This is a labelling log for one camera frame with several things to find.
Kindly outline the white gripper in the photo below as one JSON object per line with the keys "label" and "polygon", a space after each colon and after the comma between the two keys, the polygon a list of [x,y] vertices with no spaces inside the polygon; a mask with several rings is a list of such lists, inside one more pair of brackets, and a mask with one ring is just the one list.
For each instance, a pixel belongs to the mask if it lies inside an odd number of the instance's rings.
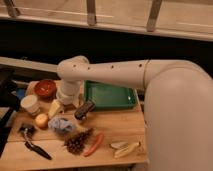
{"label": "white gripper", "polygon": [[[79,95],[81,85],[81,81],[68,82],[61,80],[57,88],[56,98],[63,105],[73,103]],[[54,99],[50,105],[48,111],[49,118],[53,118],[55,115],[64,112],[63,105],[57,99]]]}

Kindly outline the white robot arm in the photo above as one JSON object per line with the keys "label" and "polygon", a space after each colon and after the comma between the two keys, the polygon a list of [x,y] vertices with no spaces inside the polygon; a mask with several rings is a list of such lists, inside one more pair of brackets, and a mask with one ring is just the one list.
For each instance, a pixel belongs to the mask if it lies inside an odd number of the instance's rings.
{"label": "white robot arm", "polygon": [[83,80],[140,89],[150,164],[148,171],[213,171],[213,77],[187,60],[91,64],[61,61],[57,99],[72,103]]}

